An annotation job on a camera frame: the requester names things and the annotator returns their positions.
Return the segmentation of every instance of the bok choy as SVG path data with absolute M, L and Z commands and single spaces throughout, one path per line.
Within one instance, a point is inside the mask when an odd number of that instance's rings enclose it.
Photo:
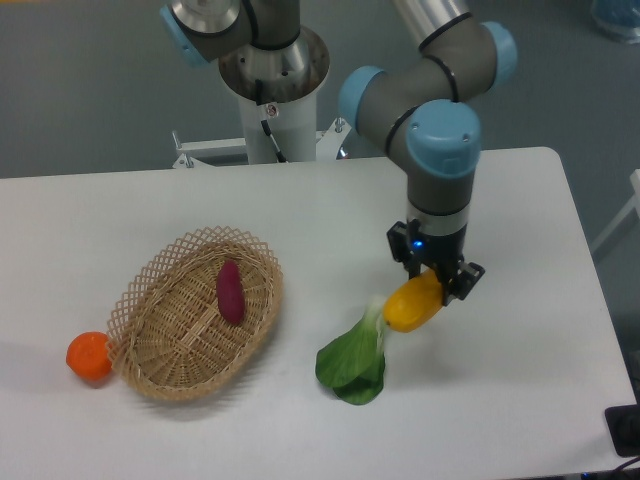
M 373 297 L 360 321 L 316 356 L 318 381 L 352 405 L 369 403 L 384 387 L 384 303 Z

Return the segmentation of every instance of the wicker basket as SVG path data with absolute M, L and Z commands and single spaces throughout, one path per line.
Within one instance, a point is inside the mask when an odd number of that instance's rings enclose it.
M 216 277 L 229 259 L 238 264 L 244 290 L 240 325 L 218 311 Z M 189 233 L 142 269 L 111 313 L 113 370 L 150 397 L 207 395 L 260 346 L 281 298 L 282 272 L 266 243 L 229 227 Z

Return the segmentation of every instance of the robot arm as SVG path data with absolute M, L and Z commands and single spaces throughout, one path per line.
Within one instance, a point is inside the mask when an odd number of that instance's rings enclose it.
M 463 300 L 484 273 L 462 254 L 480 156 L 480 121 L 462 102 L 506 81 L 517 51 L 504 28 L 476 22 L 464 0 L 393 2 L 422 58 L 399 73 L 356 70 L 342 87 L 339 107 L 360 135 L 406 172 L 407 221 L 387 232 L 391 251 L 410 277 L 423 265 L 432 268 L 447 305 Z M 328 52 L 301 28 L 299 0 L 173 0 L 161 15 L 192 65 L 219 58 L 227 86 L 258 106 L 291 104 L 326 77 Z M 250 143 L 270 148 L 264 135 L 249 142 L 248 132 L 248 149 Z M 315 128 L 307 133 L 304 143 L 313 147 Z M 299 140 L 303 134 L 289 135 Z M 284 131 L 278 136 L 286 141 Z M 283 150 L 296 152 L 294 144 Z
M 387 233 L 394 259 L 409 276 L 422 265 L 443 285 L 443 304 L 463 300 L 484 273 L 462 249 L 480 121 L 464 103 L 506 81 L 517 63 L 511 35 L 475 21 L 462 0 L 394 0 L 422 58 L 389 74 L 356 70 L 339 105 L 356 131 L 407 173 L 407 223 Z

